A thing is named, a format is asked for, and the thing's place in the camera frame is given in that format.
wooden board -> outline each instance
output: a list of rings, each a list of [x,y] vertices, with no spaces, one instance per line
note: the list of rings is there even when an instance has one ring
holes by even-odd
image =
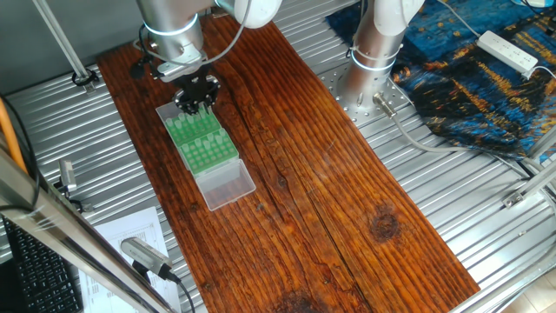
[[[203,20],[209,55],[238,25]],[[479,290],[327,89],[270,24],[215,64],[215,112],[257,190],[210,212],[137,81],[130,45],[98,60],[210,312],[447,312]]]

paper sheet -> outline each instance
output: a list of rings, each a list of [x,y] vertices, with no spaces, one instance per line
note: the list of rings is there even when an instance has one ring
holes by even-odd
[[[95,229],[103,235],[129,264],[133,263],[133,259],[122,253],[120,243],[124,239],[133,236],[141,238],[165,256],[168,255],[156,208],[154,207],[96,226]],[[155,290],[170,306],[175,311],[181,312],[177,285],[170,281],[164,281],[151,272],[149,272],[149,279]],[[114,295],[81,271],[79,271],[79,281],[81,282],[84,313],[137,312],[131,305],[125,303],[120,297]]]

metal clamp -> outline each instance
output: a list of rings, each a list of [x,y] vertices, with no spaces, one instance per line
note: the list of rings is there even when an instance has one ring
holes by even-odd
[[[502,202],[506,208],[511,208],[517,203],[523,202],[530,195],[534,195],[541,188],[544,188],[550,181],[556,177],[556,162],[550,163],[541,172],[535,175],[529,182],[514,191],[510,196],[506,197]]]

silver cylinder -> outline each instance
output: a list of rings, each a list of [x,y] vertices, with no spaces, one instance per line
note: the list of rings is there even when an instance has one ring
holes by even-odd
[[[161,33],[153,33],[151,30],[151,38],[156,43],[158,53],[168,59],[176,59],[181,57],[184,50],[183,47],[193,44],[197,50],[202,49],[203,39],[201,23],[199,18],[195,16],[189,21],[190,28],[176,35],[163,35]]]
[[[374,25],[374,0],[369,1],[355,34],[349,68],[338,80],[338,94],[344,101],[360,103],[386,88],[405,33],[381,34]]]
[[[208,0],[136,0],[145,24],[153,30],[171,32],[185,27],[201,10],[212,4]]]
[[[198,50],[202,48],[201,23],[197,11],[208,8],[212,1],[136,1],[161,56],[168,59],[181,57],[183,47],[189,44],[193,44]]]

wood knot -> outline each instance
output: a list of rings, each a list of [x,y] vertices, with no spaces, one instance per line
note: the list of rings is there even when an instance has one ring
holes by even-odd
[[[275,309],[275,313],[319,313],[321,310],[318,308],[316,301],[307,296],[302,295],[300,292],[292,292],[283,297],[280,304]]]
[[[192,203],[191,206],[189,207],[189,209],[194,211],[194,212],[197,211],[199,209],[199,203],[197,203],[197,202]]]
[[[377,241],[383,243],[390,240],[398,233],[399,226],[400,224],[394,215],[385,214],[373,220],[371,232]]]
[[[288,186],[288,180],[284,176],[278,177],[278,185],[282,188]]]

